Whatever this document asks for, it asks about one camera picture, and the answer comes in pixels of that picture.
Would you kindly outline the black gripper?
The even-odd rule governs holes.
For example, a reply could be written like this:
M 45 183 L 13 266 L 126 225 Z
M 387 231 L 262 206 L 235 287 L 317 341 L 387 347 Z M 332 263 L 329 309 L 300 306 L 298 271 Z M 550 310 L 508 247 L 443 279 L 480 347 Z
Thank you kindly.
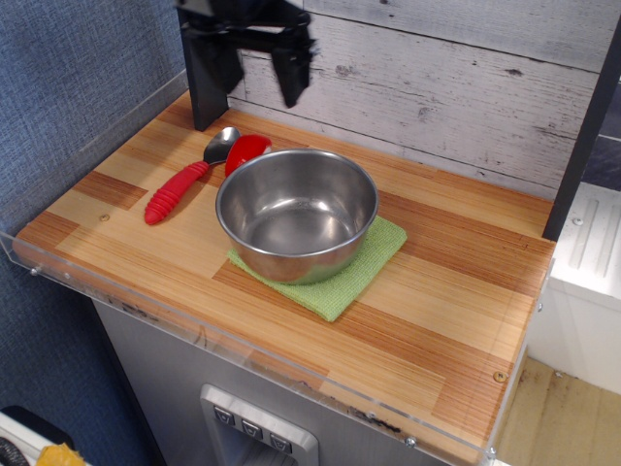
M 244 77 L 238 49 L 270 53 L 284 105 L 310 86 L 311 16 L 289 1 L 177 1 L 183 35 L 215 85 L 230 94 Z

